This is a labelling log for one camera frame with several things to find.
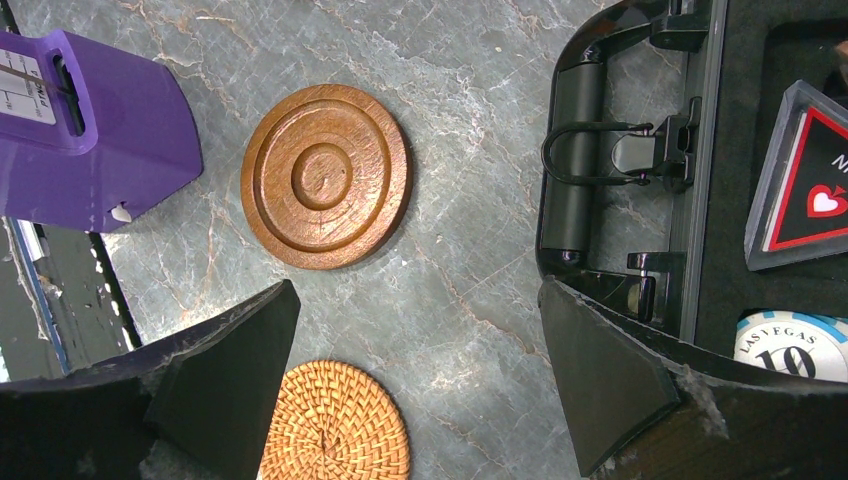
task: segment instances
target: white label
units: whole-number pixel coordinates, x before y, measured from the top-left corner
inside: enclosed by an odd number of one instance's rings
[[[32,57],[0,49],[0,62],[36,78],[41,76],[38,62]],[[0,71],[0,112],[7,115],[56,125],[50,97],[44,85]]]

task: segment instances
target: round wooden disc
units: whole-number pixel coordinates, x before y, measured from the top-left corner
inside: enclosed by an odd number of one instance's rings
[[[241,171],[247,222],[300,268],[362,259],[394,231],[411,169],[400,128],[377,100],[344,85],[296,92],[259,122]]]

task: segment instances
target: red heart spade symbol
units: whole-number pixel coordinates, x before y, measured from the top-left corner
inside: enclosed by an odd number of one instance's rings
[[[828,218],[842,215],[848,211],[848,200],[840,197],[845,190],[836,186],[830,191],[826,185],[816,185],[807,195],[807,216],[810,218]]]

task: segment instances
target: wooden coaster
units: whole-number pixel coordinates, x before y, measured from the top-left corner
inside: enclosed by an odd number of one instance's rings
[[[300,268],[354,263],[403,217],[411,169],[400,128],[377,100],[344,85],[296,92],[259,122],[241,199],[253,233]]]
[[[263,480],[406,480],[409,463],[400,413],[364,372],[321,360],[283,377]]]

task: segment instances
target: woven rattan coaster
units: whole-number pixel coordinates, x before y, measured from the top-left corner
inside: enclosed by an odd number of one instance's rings
[[[263,480],[406,479],[406,430],[392,400],[362,371],[305,363],[283,378],[261,472]]]

